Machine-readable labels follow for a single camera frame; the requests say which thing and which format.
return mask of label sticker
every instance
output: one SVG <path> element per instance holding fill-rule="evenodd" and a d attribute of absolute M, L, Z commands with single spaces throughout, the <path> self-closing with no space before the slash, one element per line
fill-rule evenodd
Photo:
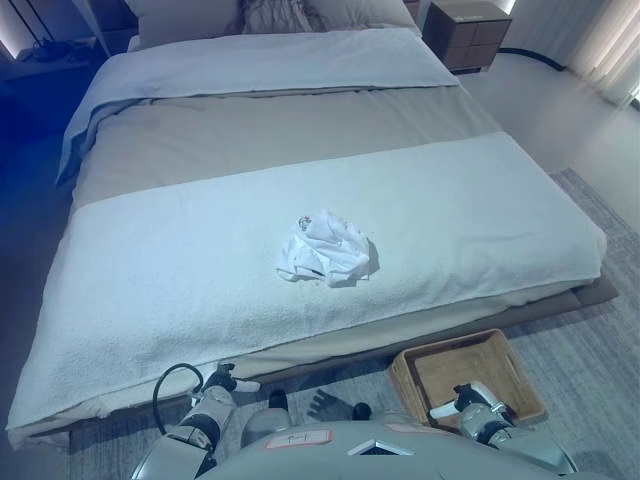
<path fill-rule="evenodd" d="M 280 435 L 267 442 L 265 448 L 304 447 L 307 445 L 321 445 L 331 441 L 331 430 L 307 430 Z"/>

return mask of gray carpet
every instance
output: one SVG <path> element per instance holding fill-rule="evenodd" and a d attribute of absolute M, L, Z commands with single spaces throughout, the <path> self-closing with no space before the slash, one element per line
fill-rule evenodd
<path fill-rule="evenodd" d="M 640 240 L 572 170 L 556 182 L 606 232 L 606 273 L 620 296 L 603 305 L 510 327 L 512 346 L 548 409 L 531 425 L 550 432 L 580 469 L 613 479 L 640 478 Z M 386 374 L 391 358 L 265 385 L 259 394 L 238 394 L 240 407 L 218 449 L 224 458 L 239 449 L 249 416 L 266 405 L 266 393 L 283 388 L 296 423 L 347 418 L 351 406 L 403 409 Z M 330 395 L 325 408 L 311 410 L 317 390 Z M 163 408 L 176 422 L 188 405 Z M 150 412 L 116 416 L 75 430 L 71 436 L 69 480 L 124 480 L 158 437 Z"/>

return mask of woven wooden tray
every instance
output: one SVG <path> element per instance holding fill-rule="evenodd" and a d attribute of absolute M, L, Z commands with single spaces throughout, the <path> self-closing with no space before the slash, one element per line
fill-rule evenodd
<path fill-rule="evenodd" d="M 458 416 L 435 421 L 427 412 L 455 398 L 453 387 L 480 381 L 511 410 L 515 422 L 544 414 L 538 392 L 500 330 L 402 351 L 389 375 L 407 410 L 433 427 L 456 429 Z"/>

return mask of bed frame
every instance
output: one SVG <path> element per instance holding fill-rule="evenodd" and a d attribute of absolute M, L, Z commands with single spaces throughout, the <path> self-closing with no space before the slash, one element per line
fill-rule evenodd
<path fill-rule="evenodd" d="M 135 16 L 133 16 L 127 5 L 124 3 L 124 0 L 87 0 L 87 3 L 92 8 L 99 28 L 105 35 L 105 39 L 109 37 L 116 38 L 118 36 L 125 38 L 125 47 L 122 49 L 122 51 L 125 51 L 126 43 L 128 43 L 131 35 L 135 34 L 137 25 Z M 300 365 L 273 373 L 259 375 L 255 377 L 255 379 L 268 383 L 293 376 L 308 374 L 318 370 L 339 367 L 358 360 L 388 357 L 395 355 L 406 348 L 450 339 L 470 333 L 476 333 L 491 328 L 507 327 L 522 322 L 578 310 L 587 306 L 606 302 L 617 296 L 618 292 L 614 285 L 606 276 L 602 275 L 590 285 L 576 287 L 558 295 L 531 302 L 521 307 L 511 307 L 499 314 L 481 318 L 458 327 L 365 352 L 333 357 L 312 364 Z M 136 411 L 138 411 L 138 409 L 129 409 L 122 413 L 125 414 L 126 412 L 132 412 L 135 414 Z M 43 435 L 56 431 L 72 430 L 87 423 L 91 423 L 91 420 L 82 420 L 68 427 L 45 432 Z"/>

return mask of crumpled white cloth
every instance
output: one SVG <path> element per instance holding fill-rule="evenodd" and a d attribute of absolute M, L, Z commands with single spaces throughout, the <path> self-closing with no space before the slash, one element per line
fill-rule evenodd
<path fill-rule="evenodd" d="M 324 209 L 293 225 L 276 271 L 290 282 L 317 278 L 330 287 L 368 278 L 369 240 L 356 225 Z"/>

